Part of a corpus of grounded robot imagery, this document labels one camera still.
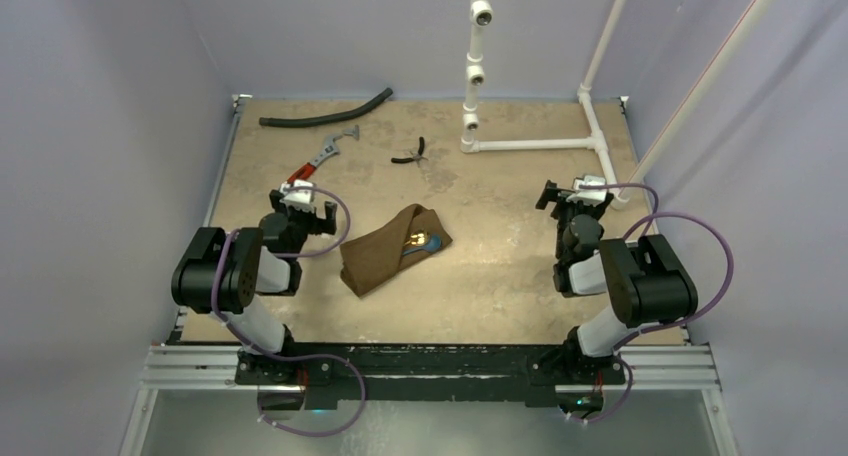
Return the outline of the brown cloth napkin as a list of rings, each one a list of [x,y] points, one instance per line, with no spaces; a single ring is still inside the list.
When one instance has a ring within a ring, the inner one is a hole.
[[[440,238],[437,251],[453,243],[435,210],[420,204],[408,205],[380,228],[340,246],[342,282],[356,296],[363,297],[400,272],[424,261],[431,253],[419,250],[404,255],[411,249],[406,242],[420,231]]]

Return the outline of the blue spoon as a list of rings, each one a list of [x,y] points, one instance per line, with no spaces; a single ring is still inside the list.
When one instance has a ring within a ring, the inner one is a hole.
[[[426,253],[435,253],[439,251],[442,247],[442,240],[438,234],[434,234],[428,236],[427,239],[418,244],[412,244],[409,248],[402,251],[401,255],[403,257],[417,253],[417,252],[426,252]]]

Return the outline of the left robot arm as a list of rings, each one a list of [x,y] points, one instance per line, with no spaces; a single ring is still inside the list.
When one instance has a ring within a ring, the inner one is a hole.
[[[272,384],[284,385],[297,375],[298,366],[317,360],[298,351],[291,330],[277,320],[262,297],[295,295],[303,278],[301,260],[322,256],[329,245],[307,251],[312,236],[329,235],[342,243],[351,221],[343,200],[330,191],[319,211],[320,189],[305,181],[285,183],[270,192],[272,210],[255,226],[226,231],[199,228],[171,278],[171,296],[179,306],[209,315],[241,344],[246,366],[259,366]]]

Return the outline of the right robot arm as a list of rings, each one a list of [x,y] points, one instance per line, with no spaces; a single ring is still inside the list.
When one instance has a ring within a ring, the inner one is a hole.
[[[563,344],[544,354],[538,371],[584,383],[612,366],[617,345],[645,329],[693,315],[698,294],[688,272],[660,235],[635,242],[608,238],[601,219],[614,200],[603,178],[576,179],[570,189],[547,181],[536,203],[557,223],[553,285],[565,298],[605,294],[608,304],[572,328]]]

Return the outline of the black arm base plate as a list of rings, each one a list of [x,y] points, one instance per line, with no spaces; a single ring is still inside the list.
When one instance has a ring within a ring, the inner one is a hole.
[[[280,365],[247,367],[237,354],[239,386],[288,386],[307,409],[336,408],[338,402],[517,402],[530,408],[576,404],[580,394],[621,385],[620,362],[588,377],[535,369],[535,362],[560,344],[364,344],[296,342],[317,360],[286,370]]]

